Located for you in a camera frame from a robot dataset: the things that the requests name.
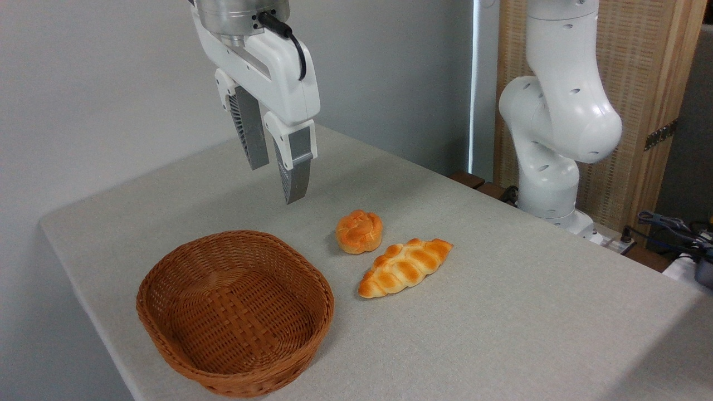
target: bread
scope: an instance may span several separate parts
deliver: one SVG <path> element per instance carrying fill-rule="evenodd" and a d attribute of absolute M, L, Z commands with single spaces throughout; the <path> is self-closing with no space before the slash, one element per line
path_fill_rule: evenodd
<path fill-rule="evenodd" d="M 346 253 L 357 255 L 372 251 L 381 245 L 381 232 L 384 226 L 375 213 L 355 210 L 344 216 L 337 223 L 337 243 Z"/>
<path fill-rule="evenodd" d="M 414 238 L 406 245 L 389 246 L 364 275 L 359 284 L 359 295 L 363 298 L 383 297 L 415 286 L 438 270 L 452 248 L 452 244 L 438 238 L 432 241 Z"/>

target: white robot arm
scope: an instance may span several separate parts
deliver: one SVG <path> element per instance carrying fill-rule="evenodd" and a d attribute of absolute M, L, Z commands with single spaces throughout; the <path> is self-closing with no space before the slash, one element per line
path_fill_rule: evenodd
<path fill-rule="evenodd" d="M 575 209 L 575 161 L 601 161 L 622 133 L 597 69 L 598 9 L 598 0 L 530 0 L 526 53 L 536 77 L 514 79 L 499 104 L 518 157 L 518 207 L 594 241 L 591 218 Z"/>
<path fill-rule="evenodd" d="M 319 91 L 307 47 L 284 24 L 287 0 L 189 0 L 200 43 L 218 66 L 215 82 L 251 168 L 270 161 L 273 137 L 287 203 L 304 196 L 317 157 L 312 117 Z M 262 115 L 260 106 L 267 109 Z"/>

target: brown woven basket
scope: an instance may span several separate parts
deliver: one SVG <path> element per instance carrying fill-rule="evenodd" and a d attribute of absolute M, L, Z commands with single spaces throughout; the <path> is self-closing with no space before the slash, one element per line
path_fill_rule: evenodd
<path fill-rule="evenodd" d="M 324 276 L 273 235 L 226 231 L 166 255 L 136 297 L 168 364 L 211 392 L 255 397 L 291 383 L 327 335 Z"/>

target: gray table surface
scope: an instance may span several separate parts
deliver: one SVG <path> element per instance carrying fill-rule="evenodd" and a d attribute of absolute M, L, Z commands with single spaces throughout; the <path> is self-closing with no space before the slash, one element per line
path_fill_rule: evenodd
<path fill-rule="evenodd" d="M 312 365 L 266 400 L 713 400 L 710 297 L 388 153 L 317 134 L 307 197 L 292 205 L 277 167 L 251 172 L 233 140 L 42 219 L 135 399 L 225 400 L 164 362 L 135 296 L 175 247 L 251 229 L 310 260 L 336 303 Z M 334 227 L 357 208 L 381 216 L 384 242 L 347 255 Z M 411 238 L 455 247 L 418 286 L 361 299 L 374 258 Z"/>

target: white wall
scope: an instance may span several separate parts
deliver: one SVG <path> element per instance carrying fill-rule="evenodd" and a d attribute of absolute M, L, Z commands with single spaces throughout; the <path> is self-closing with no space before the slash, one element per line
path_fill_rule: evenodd
<path fill-rule="evenodd" d="M 293 1 L 318 122 L 464 168 L 467 3 Z M 130 399 L 37 223 L 233 137 L 213 71 L 185 1 L 0 3 L 0 400 Z"/>

